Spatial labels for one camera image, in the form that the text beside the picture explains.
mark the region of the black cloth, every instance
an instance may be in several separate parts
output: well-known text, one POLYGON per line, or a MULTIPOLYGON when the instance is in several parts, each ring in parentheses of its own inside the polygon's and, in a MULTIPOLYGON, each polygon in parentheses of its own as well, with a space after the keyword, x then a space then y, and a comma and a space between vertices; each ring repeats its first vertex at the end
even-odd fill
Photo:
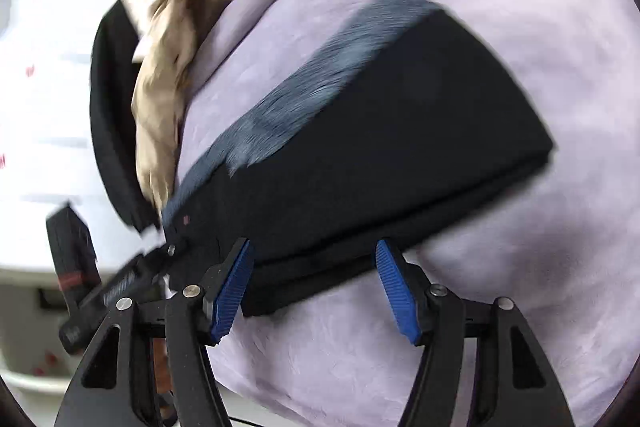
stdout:
POLYGON ((136 177, 131 98, 140 65, 132 64, 131 59, 137 45, 138 33, 118 0, 95 35, 89 115, 95 161, 109 200, 120 219, 142 232, 151 225, 159 227, 159 218, 136 177))
POLYGON ((552 141, 496 58, 439 11, 408 29, 284 147, 223 164, 166 227, 198 283, 236 238, 257 261, 242 301, 267 314, 370 269, 382 237, 412 247, 540 170, 552 141))

